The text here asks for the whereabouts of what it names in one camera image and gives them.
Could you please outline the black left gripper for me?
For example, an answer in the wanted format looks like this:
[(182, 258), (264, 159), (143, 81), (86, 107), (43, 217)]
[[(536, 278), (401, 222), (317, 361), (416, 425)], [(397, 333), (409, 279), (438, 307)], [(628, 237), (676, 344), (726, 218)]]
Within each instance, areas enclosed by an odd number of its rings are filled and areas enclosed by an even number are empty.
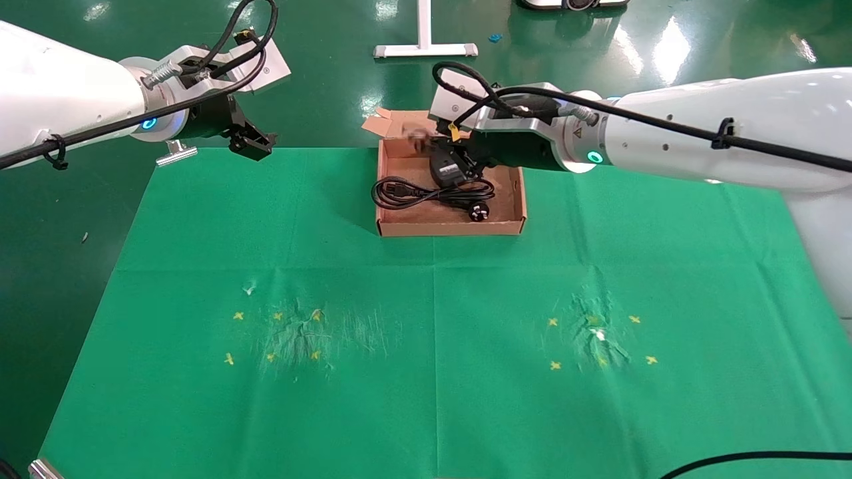
[(186, 124), (176, 138), (229, 138), (233, 132), (230, 151), (256, 162), (267, 158), (277, 142), (276, 134), (265, 134), (253, 122), (244, 120), (242, 109), (231, 94), (217, 96), (191, 107)]

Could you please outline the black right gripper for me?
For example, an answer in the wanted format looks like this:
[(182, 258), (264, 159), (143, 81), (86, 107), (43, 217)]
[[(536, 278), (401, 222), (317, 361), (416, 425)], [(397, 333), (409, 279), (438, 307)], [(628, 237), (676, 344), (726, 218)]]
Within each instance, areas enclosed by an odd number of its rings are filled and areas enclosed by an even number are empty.
[(463, 182), (479, 181), (488, 168), (506, 166), (545, 172), (564, 172), (563, 161), (554, 154), (554, 142), (535, 132), (479, 132), (468, 139), (448, 136), (426, 139), (430, 160), (455, 156), (461, 160)]

